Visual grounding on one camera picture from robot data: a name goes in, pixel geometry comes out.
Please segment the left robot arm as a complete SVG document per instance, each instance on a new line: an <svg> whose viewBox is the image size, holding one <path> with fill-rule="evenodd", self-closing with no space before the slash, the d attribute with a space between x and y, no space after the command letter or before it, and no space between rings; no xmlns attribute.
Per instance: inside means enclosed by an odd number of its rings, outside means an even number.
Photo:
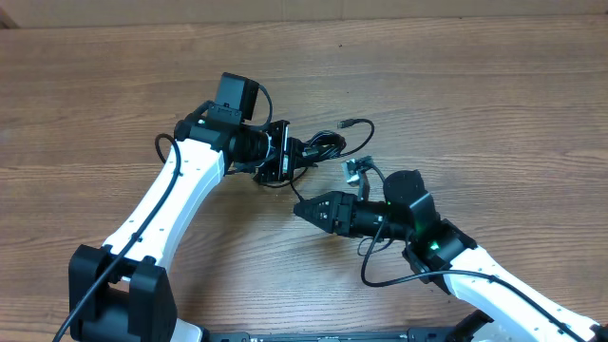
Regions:
<svg viewBox="0 0 608 342"><path fill-rule="evenodd" d="M223 73L214 100L178 121L160 174L127 220L101 246L81 245L68 264L69 314L54 338L75 341L208 341L180 319L169 273L188 226L222 180L250 173L278 185L294 176L288 124L250 125L258 82Z"/></svg>

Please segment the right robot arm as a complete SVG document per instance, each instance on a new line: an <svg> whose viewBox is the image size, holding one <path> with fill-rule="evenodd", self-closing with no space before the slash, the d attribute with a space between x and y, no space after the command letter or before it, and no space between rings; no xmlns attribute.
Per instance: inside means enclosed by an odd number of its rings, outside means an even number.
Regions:
<svg viewBox="0 0 608 342"><path fill-rule="evenodd" d="M515 341L604 341L607 328L574 313L510 274L480 244L435 208L421 174L398 171L383 180L381 201L331 191L294 206L294 214L346 238L402 240L411 275L474 306Z"/></svg>

